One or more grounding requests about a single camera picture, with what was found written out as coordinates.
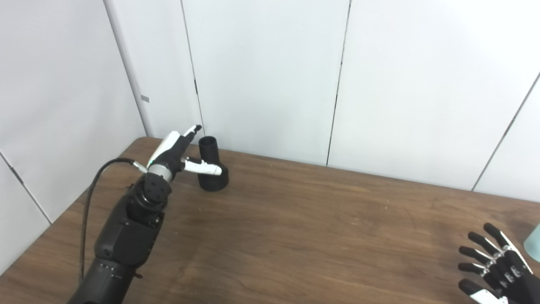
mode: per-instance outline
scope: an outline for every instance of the robotic hand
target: robotic hand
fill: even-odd
[[[533,275],[514,244],[490,223],[484,230],[498,243],[494,245],[484,236],[470,232],[469,239],[482,246],[488,253],[461,246],[460,253],[476,259],[476,263],[460,263],[459,270],[481,276],[493,289],[487,290],[478,284],[463,279],[459,288],[480,304],[540,304],[540,279]]]
[[[80,284],[68,304],[120,304],[137,277],[137,269],[148,259],[163,224],[171,182],[177,173],[191,171],[203,176],[227,174],[222,164],[209,164],[194,158],[183,158],[200,125],[194,125],[185,134],[173,131],[161,142],[147,167],[129,158],[107,162],[92,185],[83,212],[81,236]],[[113,207],[99,234],[93,259],[84,274],[84,244],[88,206],[99,175],[113,162],[127,162],[143,174],[129,187]]]

